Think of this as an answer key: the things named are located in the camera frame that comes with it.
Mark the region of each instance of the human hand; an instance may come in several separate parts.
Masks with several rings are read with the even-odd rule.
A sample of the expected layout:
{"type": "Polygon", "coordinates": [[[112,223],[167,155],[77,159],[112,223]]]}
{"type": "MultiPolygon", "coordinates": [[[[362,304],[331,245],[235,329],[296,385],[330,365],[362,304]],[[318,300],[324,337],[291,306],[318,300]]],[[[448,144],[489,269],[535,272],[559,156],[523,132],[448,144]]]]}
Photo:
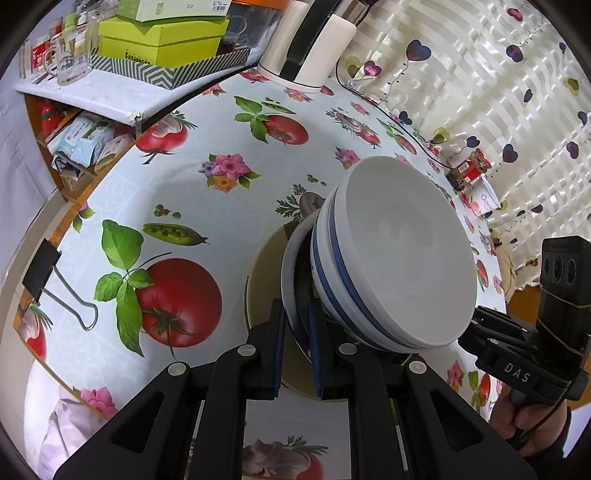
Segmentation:
{"type": "MultiPolygon", "coordinates": [[[[492,409],[490,425],[504,439],[510,439],[515,434],[515,429],[527,431],[542,420],[552,407],[545,405],[529,405],[523,407],[515,416],[515,406],[509,399],[511,387],[503,385],[501,395],[492,409]]],[[[519,451],[523,457],[546,450],[560,436],[564,425],[566,424],[567,407],[566,402],[562,405],[537,431],[529,442],[519,451]]]]}

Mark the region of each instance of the screw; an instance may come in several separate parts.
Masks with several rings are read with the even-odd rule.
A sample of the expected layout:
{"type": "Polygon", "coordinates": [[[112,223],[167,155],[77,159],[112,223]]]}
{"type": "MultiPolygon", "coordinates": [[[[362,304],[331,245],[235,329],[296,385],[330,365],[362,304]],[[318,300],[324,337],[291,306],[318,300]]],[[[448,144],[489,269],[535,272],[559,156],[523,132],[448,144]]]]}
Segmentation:
{"type": "Polygon", "coordinates": [[[425,365],[423,362],[419,362],[418,360],[410,362],[408,368],[412,373],[417,375],[422,375],[427,371],[427,365],[425,365]]]}
{"type": "Polygon", "coordinates": [[[352,343],[341,343],[339,346],[339,352],[343,355],[353,355],[357,353],[357,347],[352,343]]]}
{"type": "Polygon", "coordinates": [[[177,377],[185,373],[187,366],[181,362],[175,362],[168,366],[168,373],[171,374],[173,377],[177,377]]]}
{"type": "Polygon", "coordinates": [[[245,343],[238,347],[238,353],[242,356],[251,356],[254,355],[256,352],[256,347],[254,345],[250,345],[245,343]]]}

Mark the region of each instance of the yellow-green box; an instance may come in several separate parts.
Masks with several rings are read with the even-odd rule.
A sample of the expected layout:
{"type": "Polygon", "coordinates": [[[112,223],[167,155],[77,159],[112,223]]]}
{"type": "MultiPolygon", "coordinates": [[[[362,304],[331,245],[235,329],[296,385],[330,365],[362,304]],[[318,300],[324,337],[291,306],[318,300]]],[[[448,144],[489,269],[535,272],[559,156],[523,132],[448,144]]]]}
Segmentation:
{"type": "Polygon", "coordinates": [[[228,20],[173,22],[151,27],[110,18],[99,23],[99,55],[175,68],[215,56],[228,20]]]}

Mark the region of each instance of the tablecloth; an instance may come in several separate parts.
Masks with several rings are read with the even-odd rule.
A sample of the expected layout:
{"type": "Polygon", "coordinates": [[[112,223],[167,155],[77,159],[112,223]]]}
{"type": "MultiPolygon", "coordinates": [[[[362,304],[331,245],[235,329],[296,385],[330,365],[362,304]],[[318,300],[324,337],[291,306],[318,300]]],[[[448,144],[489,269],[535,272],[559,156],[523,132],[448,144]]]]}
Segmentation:
{"type": "MultiPolygon", "coordinates": [[[[84,331],[43,294],[17,330],[73,393],[99,392],[83,398],[108,416],[175,359],[200,365],[244,343],[243,288],[261,245],[301,215],[307,192],[326,197],[347,168],[376,154],[411,164],[439,188],[472,244],[476,303],[504,312],[486,222],[469,196],[455,194],[431,144],[330,80],[305,95],[250,70],[151,127],[66,233],[58,266],[83,299],[96,299],[96,326],[84,331]],[[115,407],[101,403],[102,387],[115,407]]],[[[92,322],[55,274],[47,288],[92,322]]],[[[489,417],[500,383],[472,355],[455,343],[423,357],[489,417]]],[[[248,402],[244,441],[246,476],[351,476],[346,403],[282,388],[276,401],[248,402]]]]}

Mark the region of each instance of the green box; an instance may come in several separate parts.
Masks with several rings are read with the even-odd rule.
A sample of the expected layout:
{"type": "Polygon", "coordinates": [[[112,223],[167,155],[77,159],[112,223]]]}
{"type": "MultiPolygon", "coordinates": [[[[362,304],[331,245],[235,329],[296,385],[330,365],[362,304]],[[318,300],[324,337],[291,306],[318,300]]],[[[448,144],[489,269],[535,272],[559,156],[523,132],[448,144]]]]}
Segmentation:
{"type": "Polygon", "coordinates": [[[175,68],[213,57],[225,18],[174,22],[143,27],[120,18],[99,23],[99,55],[175,68]]]}
{"type": "Polygon", "coordinates": [[[230,0],[120,0],[117,16],[141,24],[224,17],[230,0]]]}

